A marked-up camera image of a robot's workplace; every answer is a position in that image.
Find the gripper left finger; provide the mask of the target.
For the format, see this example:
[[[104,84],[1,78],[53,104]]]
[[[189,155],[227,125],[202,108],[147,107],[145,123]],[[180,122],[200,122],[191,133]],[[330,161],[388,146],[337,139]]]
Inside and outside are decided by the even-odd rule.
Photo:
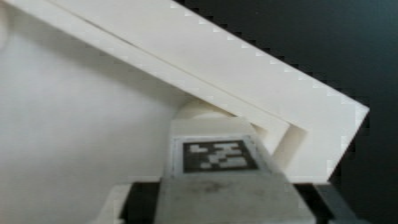
[[[129,190],[131,184],[118,184],[111,187],[97,216],[86,224],[124,224],[120,214]]]

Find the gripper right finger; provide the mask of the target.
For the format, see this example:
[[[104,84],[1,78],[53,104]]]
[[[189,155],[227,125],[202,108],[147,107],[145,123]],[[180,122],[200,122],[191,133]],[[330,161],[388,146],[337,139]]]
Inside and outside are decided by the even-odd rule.
[[[355,215],[333,186],[330,184],[316,185],[314,190],[331,213],[326,224],[371,224],[371,222]]]

